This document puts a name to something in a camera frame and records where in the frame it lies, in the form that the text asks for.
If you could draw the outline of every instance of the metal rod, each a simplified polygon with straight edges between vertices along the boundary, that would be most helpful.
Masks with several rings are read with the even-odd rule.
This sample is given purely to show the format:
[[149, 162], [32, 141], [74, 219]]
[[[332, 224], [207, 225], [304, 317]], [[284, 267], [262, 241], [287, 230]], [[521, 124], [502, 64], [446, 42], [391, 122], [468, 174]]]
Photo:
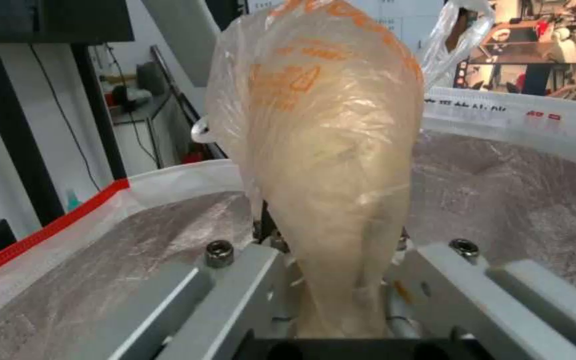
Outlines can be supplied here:
[[46, 226], [61, 217], [64, 208], [1, 57], [0, 136], [39, 223]]
[[99, 88], [95, 68], [90, 60], [88, 46], [83, 43], [73, 43], [70, 45], [70, 49], [86, 91], [87, 100], [94, 116], [94, 124], [99, 133], [103, 152], [105, 152], [105, 157], [108, 160], [112, 177], [115, 180], [125, 179], [126, 168], [124, 168], [124, 162], [122, 161], [121, 153], [119, 153], [119, 146], [117, 146], [113, 131], [113, 123], [106, 108], [106, 101]]

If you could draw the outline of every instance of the translucent plastic bag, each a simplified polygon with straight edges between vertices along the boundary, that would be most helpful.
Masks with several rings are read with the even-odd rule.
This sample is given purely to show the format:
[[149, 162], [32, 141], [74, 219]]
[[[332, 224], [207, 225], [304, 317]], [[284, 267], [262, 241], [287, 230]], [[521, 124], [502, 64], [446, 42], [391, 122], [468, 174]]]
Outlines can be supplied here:
[[483, 26], [456, 53], [444, 45], [460, 5], [471, 3], [490, 10], [485, 0], [443, 9], [420, 55], [426, 79], [391, 32], [341, 0], [292, 0], [221, 35], [209, 136], [196, 140], [216, 139], [253, 203], [268, 202], [308, 287], [301, 337], [386, 335], [380, 282], [409, 207], [424, 83], [478, 43]]

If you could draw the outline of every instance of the bolt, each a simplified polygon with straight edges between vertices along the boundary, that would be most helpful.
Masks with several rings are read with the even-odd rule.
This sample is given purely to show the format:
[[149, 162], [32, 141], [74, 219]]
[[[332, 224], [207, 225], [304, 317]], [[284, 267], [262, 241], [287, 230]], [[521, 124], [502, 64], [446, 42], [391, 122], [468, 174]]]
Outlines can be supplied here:
[[406, 227], [401, 230], [401, 236], [399, 237], [399, 242], [397, 244], [397, 251], [405, 251], [408, 248], [408, 241], [410, 240], [410, 235], [406, 231]]
[[480, 247], [468, 239], [453, 239], [450, 247], [469, 262], [473, 262], [480, 255]]
[[290, 253], [290, 248], [288, 247], [286, 240], [284, 240], [284, 237], [282, 236], [281, 232], [279, 232], [278, 230], [273, 230], [269, 238], [270, 238], [270, 248], [274, 248], [284, 254]]
[[206, 265], [213, 269], [229, 266], [234, 260], [233, 244], [226, 240], [215, 240], [206, 246]]

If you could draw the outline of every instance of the red stripe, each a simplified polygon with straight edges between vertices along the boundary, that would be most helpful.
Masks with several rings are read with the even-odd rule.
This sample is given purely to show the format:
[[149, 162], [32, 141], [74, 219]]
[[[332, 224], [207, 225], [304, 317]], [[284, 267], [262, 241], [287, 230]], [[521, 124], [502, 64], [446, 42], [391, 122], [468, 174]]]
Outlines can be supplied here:
[[68, 228], [79, 219], [85, 217], [87, 214], [90, 214], [93, 210], [103, 205], [103, 203], [112, 198], [114, 194], [123, 189], [128, 189], [129, 187], [130, 183], [127, 178], [117, 180], [85, 203], [82, 203], [82, 205], [76, 209], [51, 222], [48, 226], [3, 249], [0, 251], [0, 267], [30, 250], [30, 248], [54, 236], [65, 228]]

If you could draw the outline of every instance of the metal frame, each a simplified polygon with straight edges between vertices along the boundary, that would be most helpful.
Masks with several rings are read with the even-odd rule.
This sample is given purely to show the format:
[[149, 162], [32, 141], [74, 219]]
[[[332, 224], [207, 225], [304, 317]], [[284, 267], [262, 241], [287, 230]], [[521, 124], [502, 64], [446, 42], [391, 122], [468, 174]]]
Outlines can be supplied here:
[[127, 177], [126, 168], [124, 168], [124, 162], [122, 161], [121, 153], [119, 153], [119, 146], [115, 139], [113, 122], [112, 119], [110, 119], [106, 101], [99, 88], [97, 73], [90, 60], [88, 45], [74, 43], [70, 46], [70, 50], [77, 64], [79, 77], [81, 78], [90, 109], [92, 110], [94, 124], [99, 133], [99, 139], [101, 139], [103, 152], [105, 152], [105, 157], [108, 160], [112, 178], [115, 180], [125, 179]]
[[0, 136], [42, 226], [64, 215], [55, 186], [0, 57]]
[[212, 287], [198, 268], [169, 262], [128, 298], [68, 356], [72, 360], [153, 359]]
[[393, 283], [435, 337], [473, 335], [496, 359], [576, 360], [576, 346], [445, 244], [408, 251]]

